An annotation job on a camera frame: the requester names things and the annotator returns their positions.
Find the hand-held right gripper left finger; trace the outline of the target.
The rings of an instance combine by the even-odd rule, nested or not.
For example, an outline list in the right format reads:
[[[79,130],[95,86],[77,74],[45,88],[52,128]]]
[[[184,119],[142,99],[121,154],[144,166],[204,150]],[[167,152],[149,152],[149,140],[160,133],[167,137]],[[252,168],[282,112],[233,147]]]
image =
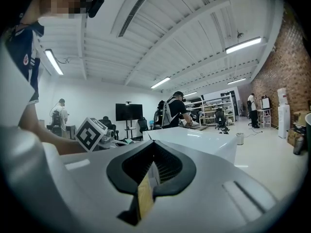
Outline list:
[[[155,230],[154,215],[139,221],[137,198],[118,191],[106,174],[117,154],[151,143],[63,156],[54,145],[43,143],[44,222],[54,230]]]

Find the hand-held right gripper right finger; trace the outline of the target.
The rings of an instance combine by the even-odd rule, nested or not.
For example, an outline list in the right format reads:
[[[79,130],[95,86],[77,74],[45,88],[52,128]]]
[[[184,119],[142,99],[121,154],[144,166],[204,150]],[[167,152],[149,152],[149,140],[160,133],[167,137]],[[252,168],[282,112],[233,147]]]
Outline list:
[[[156,199],[151,230],[238,230],[277,204],[265,186],[233,163],[181,145],[168,145],[193,160],[196,175],[180,194]]]

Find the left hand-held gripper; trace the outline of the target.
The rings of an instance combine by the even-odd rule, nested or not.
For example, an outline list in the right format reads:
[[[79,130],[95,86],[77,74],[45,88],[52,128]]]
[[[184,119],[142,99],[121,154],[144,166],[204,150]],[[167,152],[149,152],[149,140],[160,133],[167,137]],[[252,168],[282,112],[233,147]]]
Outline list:
[[[87,117],[75,134],[75,139],[87,151],[92,152],[98,143],[107,143],[115,138],[115,132],[95,118]]]

